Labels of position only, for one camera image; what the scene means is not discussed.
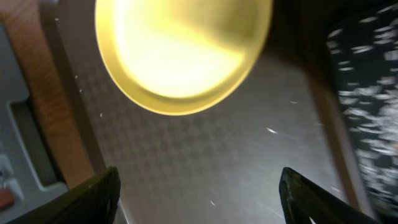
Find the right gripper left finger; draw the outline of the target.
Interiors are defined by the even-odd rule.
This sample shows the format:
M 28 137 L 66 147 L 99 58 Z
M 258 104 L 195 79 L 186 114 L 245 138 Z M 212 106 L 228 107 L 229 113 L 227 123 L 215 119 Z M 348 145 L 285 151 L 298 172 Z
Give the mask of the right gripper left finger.
M 121 180 L 109 167 L 56 199 L 21 215 L 8 224 L 112 224 L 120 198 Z

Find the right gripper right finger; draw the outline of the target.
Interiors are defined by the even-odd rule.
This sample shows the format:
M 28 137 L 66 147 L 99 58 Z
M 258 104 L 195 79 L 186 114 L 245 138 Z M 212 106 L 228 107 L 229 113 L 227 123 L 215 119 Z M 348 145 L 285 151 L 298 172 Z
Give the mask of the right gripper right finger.
M 377 224 L 289 167 L 282 170 L 279 195 L 286 224 Z

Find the yellow round plate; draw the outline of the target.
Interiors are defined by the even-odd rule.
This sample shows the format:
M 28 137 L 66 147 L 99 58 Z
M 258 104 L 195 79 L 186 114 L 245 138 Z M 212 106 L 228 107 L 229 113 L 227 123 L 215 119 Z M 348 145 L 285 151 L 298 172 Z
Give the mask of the yellow round plate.
M 266 43 L 272 0 L 98 0 L 95 36 L 116 86 L 137 105 L 206 110 L 247 78 Z

